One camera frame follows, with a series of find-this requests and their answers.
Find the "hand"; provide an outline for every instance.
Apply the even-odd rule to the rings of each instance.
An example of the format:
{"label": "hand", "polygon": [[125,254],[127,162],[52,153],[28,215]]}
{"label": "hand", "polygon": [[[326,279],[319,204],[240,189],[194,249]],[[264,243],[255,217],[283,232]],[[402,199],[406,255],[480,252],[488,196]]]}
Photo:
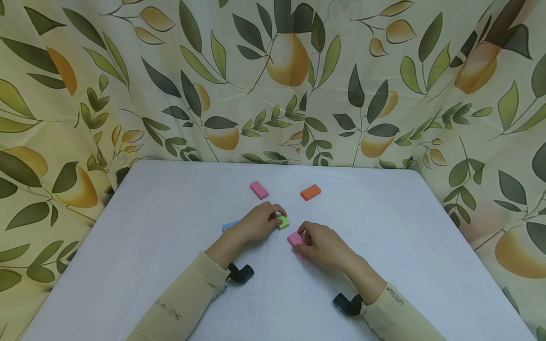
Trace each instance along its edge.
{"label": "hand", "polygon": [[231,229],[237,231],[245,242],[262,240],[275,227],[282,224],[282,220],[277,219],[277,212],[287,216],[286,211],[280,205],[273,205],[269,201],[263,202],[253,208]]}
{"label": "hand", "polygon": [[305,221],[298,233],[305,233],[305,244],[294,245],[296,252],[302,253],[320,266],[342,270],[356,254],[328,226]]}

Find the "left hand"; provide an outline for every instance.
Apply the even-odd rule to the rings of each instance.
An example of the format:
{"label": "left hand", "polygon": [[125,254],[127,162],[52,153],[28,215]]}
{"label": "left hand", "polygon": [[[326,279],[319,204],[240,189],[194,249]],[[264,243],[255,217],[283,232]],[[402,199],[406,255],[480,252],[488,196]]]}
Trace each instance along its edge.
{"label": "left hand", "polygon": [[253,208],[231,229],[237,231],[245,242],[262,240],[275,227],[282,224],[282,220],[277,219],[277,212],[287,216],[286,211],[280,205],[273,205],[269,201],[263,202]]}

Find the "green block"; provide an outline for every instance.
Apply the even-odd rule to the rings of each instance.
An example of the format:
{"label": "green block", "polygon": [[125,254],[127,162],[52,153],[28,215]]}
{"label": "green block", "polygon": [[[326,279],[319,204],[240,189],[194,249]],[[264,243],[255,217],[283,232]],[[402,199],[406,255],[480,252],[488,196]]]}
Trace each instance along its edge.
{"label": "green block", "polygon": [[288,225],[290,225],[290,222],[288,221],[288,219],[287,219],[285,216],[277,217],[277,219],[282,220],[282,224],[278,226],[278,229],[279,229],[279,230],[282,230],[282,229],[284,229],[284,228],[287,228]]}

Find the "orange block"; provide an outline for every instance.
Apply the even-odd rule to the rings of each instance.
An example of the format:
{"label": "orange block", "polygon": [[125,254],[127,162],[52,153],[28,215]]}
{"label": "orange block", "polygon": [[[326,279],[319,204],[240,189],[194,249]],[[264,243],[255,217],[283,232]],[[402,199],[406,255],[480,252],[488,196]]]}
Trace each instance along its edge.
{"label": "orange block", "polygon": [[302,198],[305,199],[305,201],[314,198],[315,196],[319,195],[321,193],[321,189],[317,185],[313,185],[307,189],[304,189],[301,191],[300,195]]}

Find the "white table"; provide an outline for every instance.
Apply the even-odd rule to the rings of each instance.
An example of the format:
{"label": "white table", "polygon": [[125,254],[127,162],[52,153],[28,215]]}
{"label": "white table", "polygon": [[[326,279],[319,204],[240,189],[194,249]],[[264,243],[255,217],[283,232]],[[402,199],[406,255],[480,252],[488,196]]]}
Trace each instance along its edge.
{"label": "white table", "polygon": [[[291,251],[304,220],[328,225],[448,340],[534,340],[419,174],[340,167],[137,162],[32,321],[24,341],[123,341],[150,304],[269,191],[290,226],[236,260],[254,277],[214,300],[192,341],[375,340],[333,305],[350,282]],[[322,193],[299,193],[316,183]]]}

